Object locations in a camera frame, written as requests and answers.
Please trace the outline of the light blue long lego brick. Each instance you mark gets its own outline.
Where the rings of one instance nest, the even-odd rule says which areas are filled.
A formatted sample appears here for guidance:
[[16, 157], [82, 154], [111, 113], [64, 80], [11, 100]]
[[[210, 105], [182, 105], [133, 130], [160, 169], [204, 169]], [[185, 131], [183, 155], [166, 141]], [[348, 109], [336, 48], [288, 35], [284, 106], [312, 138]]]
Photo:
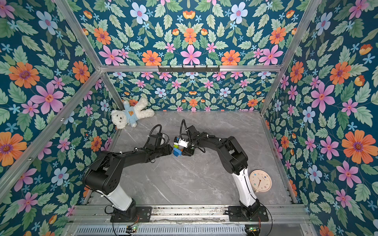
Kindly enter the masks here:
[[182, 151], [179, 150], [178, 148], [173, 148], [173, 153], [174, 153], [174, 152], [178, 152], [180, 155], [182, 155]]

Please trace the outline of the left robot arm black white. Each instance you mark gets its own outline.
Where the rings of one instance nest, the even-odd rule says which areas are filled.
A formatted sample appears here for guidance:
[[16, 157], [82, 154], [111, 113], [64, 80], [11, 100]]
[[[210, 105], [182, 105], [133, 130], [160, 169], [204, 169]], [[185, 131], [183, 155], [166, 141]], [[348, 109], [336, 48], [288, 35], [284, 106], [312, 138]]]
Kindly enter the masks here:
[[85, 171], [83, 183], [90, 190], [104, 196], [113, 208], [127, 212], [132, 209], [135, 201], [120, 186], [123, 170], [171, 155], [172, 151], [169, 136], [162, 132], [162, 125], [158, 124], [150, 131], [143, 147], [126, 152], [102, 151]]

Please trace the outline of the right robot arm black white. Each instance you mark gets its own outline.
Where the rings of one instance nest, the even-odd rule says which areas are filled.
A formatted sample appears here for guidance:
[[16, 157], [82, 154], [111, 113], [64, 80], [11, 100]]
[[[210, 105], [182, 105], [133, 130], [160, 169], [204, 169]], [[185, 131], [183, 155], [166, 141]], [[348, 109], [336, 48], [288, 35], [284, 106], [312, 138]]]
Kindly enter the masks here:
[[183, 119], [174, 144], [182, 148], [183, 156], [193, 156], [197, 149], [203, 153], [206, 153], [206, 148], [216, 151], [222, 166], [232, 174], [237, 186], [241, 216], [251, 220], [257, 215], [261, 204], [249, 180], [248, 157], [235, 137], [220, 138], [207, 132], [199, 132], [193, 125], [188, 127]]

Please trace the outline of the white teddy bear blue shirt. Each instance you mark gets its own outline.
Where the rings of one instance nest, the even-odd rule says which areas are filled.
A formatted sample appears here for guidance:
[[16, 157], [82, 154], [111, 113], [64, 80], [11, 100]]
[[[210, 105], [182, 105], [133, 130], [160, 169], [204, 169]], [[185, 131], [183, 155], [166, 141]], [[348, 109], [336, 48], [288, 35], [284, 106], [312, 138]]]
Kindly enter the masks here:
[[117, 129], [124, 129], [128, 125], [135, 128], [139, 120], [151, 118], [155, 115], [153, 109], [146, 109], [148, 100], [143, 97], [134, 106], [131, 106], [129, 101], [124, 101], [123, 105], [123, 110], [111, 112], [111, 121]]

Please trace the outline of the beige round clock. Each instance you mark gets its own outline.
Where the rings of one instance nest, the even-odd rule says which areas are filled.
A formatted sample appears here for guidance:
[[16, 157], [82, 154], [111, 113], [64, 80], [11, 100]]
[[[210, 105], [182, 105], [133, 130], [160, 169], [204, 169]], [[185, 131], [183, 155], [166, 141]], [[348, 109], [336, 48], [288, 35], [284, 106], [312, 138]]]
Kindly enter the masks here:
[[267, 192], [272, 187], [271, 177], [263, 170], [252, 171], [250, 182], [256, 192]]

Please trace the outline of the white ventilation grille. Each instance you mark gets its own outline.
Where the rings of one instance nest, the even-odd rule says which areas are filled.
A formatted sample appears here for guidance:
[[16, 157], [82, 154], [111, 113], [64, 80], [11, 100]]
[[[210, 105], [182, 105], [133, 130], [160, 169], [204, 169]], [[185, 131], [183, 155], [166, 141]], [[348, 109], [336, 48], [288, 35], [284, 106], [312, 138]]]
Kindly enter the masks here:
[[245, 236], [241, 225], [80, 226], [76, 236]]

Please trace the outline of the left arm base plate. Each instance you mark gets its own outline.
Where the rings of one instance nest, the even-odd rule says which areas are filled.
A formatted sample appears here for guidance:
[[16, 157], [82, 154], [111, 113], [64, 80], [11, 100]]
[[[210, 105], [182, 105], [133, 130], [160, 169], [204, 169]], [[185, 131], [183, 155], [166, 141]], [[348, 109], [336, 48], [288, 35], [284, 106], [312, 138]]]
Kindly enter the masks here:
[[130, 207], [126, 211], [113, 209], [110, 222], [112, 223], [127, 223], [127, 222], [150, 222], [152, 214], [152, 207], [150, 206], [135, 206]]

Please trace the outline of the black hook rail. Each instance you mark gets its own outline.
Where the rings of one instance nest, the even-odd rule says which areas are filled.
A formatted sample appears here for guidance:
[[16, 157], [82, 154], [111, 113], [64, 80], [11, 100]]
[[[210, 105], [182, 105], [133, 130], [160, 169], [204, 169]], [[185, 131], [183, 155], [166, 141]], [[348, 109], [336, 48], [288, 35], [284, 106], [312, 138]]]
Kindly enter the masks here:
[[220, 72], [220, 66], [158, 66], [158, 72], [197, 72], [197, 73], [207, 73], [207, 72]]

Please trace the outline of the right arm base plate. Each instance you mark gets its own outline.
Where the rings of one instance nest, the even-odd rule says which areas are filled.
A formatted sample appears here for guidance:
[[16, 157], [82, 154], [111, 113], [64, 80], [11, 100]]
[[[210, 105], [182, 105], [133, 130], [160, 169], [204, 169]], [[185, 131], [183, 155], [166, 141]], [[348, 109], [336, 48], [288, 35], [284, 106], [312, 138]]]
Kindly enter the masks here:
[[224, 212], [230, 222], [268, 222], [270, 217], [266, 207], [261, 206], [253, 216], [244, 216], [241, 206], [229, 206]]

